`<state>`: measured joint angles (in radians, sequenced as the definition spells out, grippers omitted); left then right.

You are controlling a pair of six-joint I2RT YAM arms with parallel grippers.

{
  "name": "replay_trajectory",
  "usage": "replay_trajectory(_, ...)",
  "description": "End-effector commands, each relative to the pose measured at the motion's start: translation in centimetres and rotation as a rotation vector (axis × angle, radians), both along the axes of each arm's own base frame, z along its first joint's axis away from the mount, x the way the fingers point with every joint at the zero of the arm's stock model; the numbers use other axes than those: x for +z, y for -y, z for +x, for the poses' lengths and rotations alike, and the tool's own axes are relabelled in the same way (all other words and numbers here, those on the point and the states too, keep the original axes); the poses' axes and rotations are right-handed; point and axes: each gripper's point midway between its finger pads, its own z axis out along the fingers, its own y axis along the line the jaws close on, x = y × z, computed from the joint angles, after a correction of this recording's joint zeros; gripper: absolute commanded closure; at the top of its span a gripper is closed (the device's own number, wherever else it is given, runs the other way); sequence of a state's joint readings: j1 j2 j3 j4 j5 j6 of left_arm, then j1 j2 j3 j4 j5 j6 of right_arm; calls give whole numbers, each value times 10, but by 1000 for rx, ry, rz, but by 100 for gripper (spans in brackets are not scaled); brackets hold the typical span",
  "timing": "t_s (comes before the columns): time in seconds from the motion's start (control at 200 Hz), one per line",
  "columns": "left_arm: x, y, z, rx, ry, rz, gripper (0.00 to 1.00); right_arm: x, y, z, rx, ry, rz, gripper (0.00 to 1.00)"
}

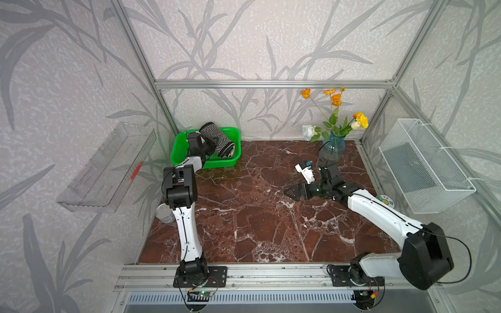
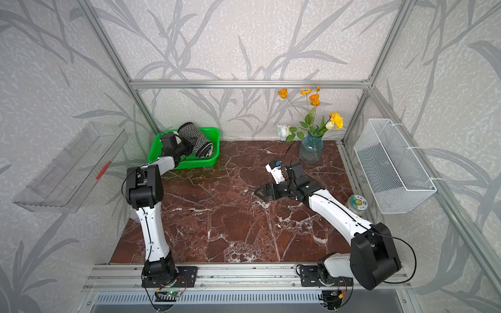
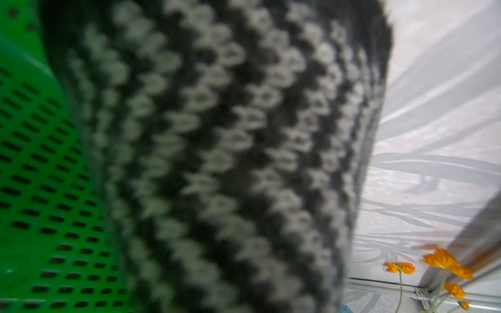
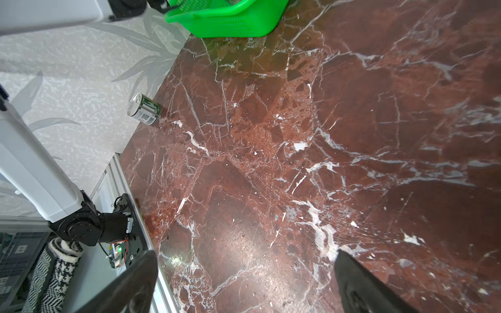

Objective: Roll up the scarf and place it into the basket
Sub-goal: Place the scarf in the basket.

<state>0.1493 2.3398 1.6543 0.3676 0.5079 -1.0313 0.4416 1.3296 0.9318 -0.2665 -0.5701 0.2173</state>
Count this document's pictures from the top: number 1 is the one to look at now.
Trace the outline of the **black white patterned scarf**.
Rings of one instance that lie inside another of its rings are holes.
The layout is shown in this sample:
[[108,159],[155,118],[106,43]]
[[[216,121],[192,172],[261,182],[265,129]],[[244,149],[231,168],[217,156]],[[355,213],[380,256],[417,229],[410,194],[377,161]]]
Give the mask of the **black white patterned scarf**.
[[234,156],[236,144],[213,122],[208,122],[199,129],[201,135],[215,143],[215,153],[219,158]]

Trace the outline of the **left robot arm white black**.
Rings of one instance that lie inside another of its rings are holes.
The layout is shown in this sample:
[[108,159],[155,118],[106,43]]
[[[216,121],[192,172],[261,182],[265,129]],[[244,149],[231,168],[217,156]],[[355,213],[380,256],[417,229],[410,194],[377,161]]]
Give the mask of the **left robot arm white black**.
[[173,211],[180,235],[181,262],[177,270],[179,287],[198,286],[209,274],[202,245],[198,238],[195,202],[198,198],[196,176],[214,152],[214,145],[199,132],[189,133],[188,156],[177,166],[165,167],[161,191],[166,205]]

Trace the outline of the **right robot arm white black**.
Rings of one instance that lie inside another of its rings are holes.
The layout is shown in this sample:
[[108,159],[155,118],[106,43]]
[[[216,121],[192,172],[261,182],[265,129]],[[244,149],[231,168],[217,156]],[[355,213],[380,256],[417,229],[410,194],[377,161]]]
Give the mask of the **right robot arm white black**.
[[441,227],[403,215],[353,181],[344,181],[336,164],[320,168],[321,179],[314,178],[310,161],[296,164],[305,182],[292,185],[284,194],[294,201],[323,198],[342,204],[365,217],[390,236],[400,247],[396,253],[363,253],[355,257],[347,270],[338,266],[328,274],[365,286],[372,278],[406,279],[419,290],[427,290],[454,269],[454,261]]

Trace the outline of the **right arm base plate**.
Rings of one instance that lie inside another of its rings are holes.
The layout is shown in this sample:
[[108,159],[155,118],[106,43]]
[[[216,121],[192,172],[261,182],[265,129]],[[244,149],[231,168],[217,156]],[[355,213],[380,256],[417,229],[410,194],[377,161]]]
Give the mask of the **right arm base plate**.
[[384,287],[384,277],[369,277],[360,266],[329,264],[326,267],[334,287]]

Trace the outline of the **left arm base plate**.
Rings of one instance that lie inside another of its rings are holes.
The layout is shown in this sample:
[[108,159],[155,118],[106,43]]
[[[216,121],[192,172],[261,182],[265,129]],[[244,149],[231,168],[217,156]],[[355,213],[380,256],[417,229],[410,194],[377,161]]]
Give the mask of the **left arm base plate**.
[[226,286],[228,267],[209,266],[205,273],[183,274],[178,267],[174,276],[175,288],[222,288]]

